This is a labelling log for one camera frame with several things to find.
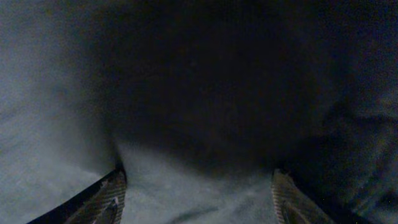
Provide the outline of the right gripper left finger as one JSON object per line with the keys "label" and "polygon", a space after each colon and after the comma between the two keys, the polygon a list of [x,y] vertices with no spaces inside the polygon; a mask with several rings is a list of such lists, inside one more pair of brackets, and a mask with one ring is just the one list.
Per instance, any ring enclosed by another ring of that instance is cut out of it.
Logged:
{"label": "right gripper left finger", "polygon": [[126,189],[125,171],[116,169],[29,224],[120,224]]}

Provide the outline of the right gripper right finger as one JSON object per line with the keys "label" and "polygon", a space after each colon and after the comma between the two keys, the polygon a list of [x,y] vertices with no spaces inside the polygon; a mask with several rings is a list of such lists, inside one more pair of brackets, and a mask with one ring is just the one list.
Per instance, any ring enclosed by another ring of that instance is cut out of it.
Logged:
{"label": "right gripper right finger", "polygon": [[288,172],[280,169],[273,171],[271,191],[279,224],[335,224],[296,186]]}

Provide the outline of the black shorts with white lining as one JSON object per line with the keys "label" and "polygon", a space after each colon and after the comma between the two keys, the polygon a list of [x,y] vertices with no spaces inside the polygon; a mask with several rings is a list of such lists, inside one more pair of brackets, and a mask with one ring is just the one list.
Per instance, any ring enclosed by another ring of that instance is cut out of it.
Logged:
{"label": "black shorts with white lining", "polygon": [[1,222],[110,172],[120,223],[397,222],[396,1],[2,1]]}

